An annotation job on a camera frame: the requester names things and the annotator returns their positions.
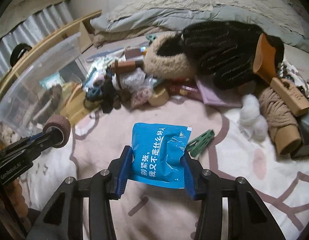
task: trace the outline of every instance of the chinese character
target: chinese character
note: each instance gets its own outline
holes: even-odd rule
[[[143,162],[147,162],[148,159],[149,159],[149,155],[143,155],[143,156],[142,156],[142,161],[143,161]]]
[[[155,163],[157,160],[158,160],[158,159],[156,159],[156,157],[155,157],[155,156],[154,156],[154,157],[153,157],[153,156],[151,156],[151,162],[154,162],[154,163]]]
[[[147,169],[148,164],[147,163],[141,163],[141,169]]]
[[[155,156],[155,155],[158,155],[159,154],[159,149],[153,149],[152,150],[152,154]]]
[[[147,171],[146,170],[141,170],[141,175],[147,176]]]
[[[149,165],[150,170],[155,170],[155,166],[157,166],[157,165],[156,165],[156,164],[155,164],[155,165],[150,164],[150,165]]]
[[[155,171],[149,171],[149,176],[150,177],[155,177]]]
[[[159,148],[159,145],[160,145],[160,143],[155,142],[155,143],[153,144],[153,147],[154,147],[154,148]]]

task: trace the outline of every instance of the bed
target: bed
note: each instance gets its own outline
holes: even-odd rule
[[[112,42],[99,49],[88,49],[83,57],[87,59],[145,41],[142,36]],[[285,57],[309,79],[309,53],[285,45]],[[41,210],[64,178],[88,178],[107,168],[125,145],[131,145],[136,122],[190,126],[190,140],[213,129],[214,140],[198,158],[202,166],[222,178],[245,177],[269,208],[286,239],[295,240],[309,221],[309,159],[277,157],[269,137],[263,143],[248,141],[236,123],[239,111],[239,108],[205,106],[190,99],[180,105],[169,101],[158,108],[143,106],[132,112],[124,107],[110,114],[94,111],[72,128],[64,148],[42,154],[21,176],[25,199],[29,207]],[[118,129],[111,129],[113,123]],[[185,190],[129,180],[122,198],[110,204],[118,239],[194,239],[200,201],[191,201]],[[83,219],[84,236],[88,239],[87,200]],[[227,239],[227,224],[224,199],[222,239]]]

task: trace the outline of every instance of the white curtain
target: white curtain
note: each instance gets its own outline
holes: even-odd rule
[[[34,47],[50,33],[73,21],[69,0],[48,6],[29,16],[0,40],[0,79],[10,70],[10,56],[16,45]]]

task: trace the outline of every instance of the blue packet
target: blue packet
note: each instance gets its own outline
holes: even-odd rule
[[[149,185],[184,188],[184,155],[192,128],[136,123],[132,130],[133,163],[129,179]]]

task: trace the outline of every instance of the purple cloth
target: purple cloth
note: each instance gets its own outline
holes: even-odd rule
[[[213,75],[196,76],[203,103],[208,106],[242,107],[241,96],[234,90],[220,90],[213,84]]]

